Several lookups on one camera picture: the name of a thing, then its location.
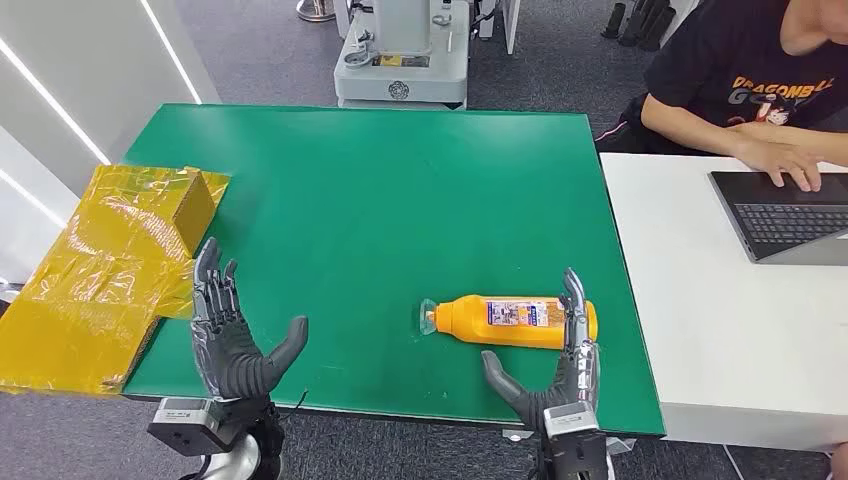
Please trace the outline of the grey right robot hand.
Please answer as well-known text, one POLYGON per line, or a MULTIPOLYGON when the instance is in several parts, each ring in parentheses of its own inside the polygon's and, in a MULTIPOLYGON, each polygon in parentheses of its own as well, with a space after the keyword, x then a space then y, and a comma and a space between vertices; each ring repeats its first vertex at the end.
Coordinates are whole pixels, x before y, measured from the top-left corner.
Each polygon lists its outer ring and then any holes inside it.
POLYGON ((547 432, 544 412, 548 409, 571 404, 586 407, 591 412, 597 409, 600 374, 597 315, 585 295, 582 281, 571 267, 563 273, 563 287, 559 296, 566 313, 563 348, 553 380, 546 389, 526 390, 504 370, 494 352, 481 352, 488 385, 527 429, 541 434, 547 432))

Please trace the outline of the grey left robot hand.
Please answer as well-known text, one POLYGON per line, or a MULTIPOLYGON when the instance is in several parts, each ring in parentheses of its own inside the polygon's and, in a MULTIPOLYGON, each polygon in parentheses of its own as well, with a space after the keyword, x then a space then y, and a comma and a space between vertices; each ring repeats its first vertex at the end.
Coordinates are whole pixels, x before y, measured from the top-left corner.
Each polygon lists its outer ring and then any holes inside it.
POLYGON ((309 320, 294 317, 286 337, 270 353, 257 346, 240 306, 231 259, 220 266, 221 249, 210 237, 193 269, 192 351, 208 393, 219 400, 268 400, 308 340, 309 320))

